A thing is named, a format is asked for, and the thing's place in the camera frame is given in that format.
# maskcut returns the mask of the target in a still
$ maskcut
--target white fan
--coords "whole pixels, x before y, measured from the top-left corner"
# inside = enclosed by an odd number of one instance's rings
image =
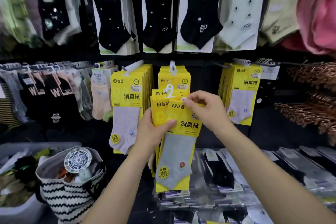
[[[88,167],[92,160],[91,152],[86,148],[76,148],[71,150],[64,159],[65,169],[72,173],[78,174],[81,181],[91,178]]]

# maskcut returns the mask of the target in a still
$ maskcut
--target black and white striped bag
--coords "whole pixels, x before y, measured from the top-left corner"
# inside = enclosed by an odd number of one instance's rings
[[[111,179],[99,153],[91,148],[86,149],[92,154],[92,163],[98,162],[97,167],[101,167],[96,175],[85,182],[67,183],[65,178],[55,179],[64,167],[64,158],[74,148],[54,155],[36,169],[41,181],[41,198],[58,218],[58,224],[80,223]]]

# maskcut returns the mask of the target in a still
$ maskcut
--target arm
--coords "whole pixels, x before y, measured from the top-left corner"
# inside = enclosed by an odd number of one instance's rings
[[[160,127],[152,124],[149,108],[143,115],[135,144],[103,194],[87,213],[82,224],[126,224],[140,183],[142,171],[164,134],[176,125],[169,120]]]
[[[195,104],[203,103],[206,107]],[[274,224],[336,223],[336,215],[293,177],[273,163],[229,120],[220,97],[197,91],[184,100],[228,148],[239,170]]]

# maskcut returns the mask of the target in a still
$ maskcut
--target right hand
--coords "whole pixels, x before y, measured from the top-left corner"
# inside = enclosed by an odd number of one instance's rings
[[[200,107],[197,103],[206,105],[206,107]],[[183,104],[191,109],[217,137],[222,131],[234,127],[226,113],[221,98],[217,95],[199,90],[184,99]]]

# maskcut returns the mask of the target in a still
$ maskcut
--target hand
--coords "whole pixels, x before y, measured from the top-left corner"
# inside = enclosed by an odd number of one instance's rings
[[[219,96],[206,91],[196,91],[191,93],[183,103],[191,109],[201,120],[201,122],[217,137],[227,129],[234,128],[228,114],[224,108],[222,100]]]
[[[161,142],[165,133],[176,125],[176,120],[169,120],[159,127],[152,123],[152,110],[149,107],[139,122],[135,144],[129,154],[138,155],[148,162],[156,146]]]

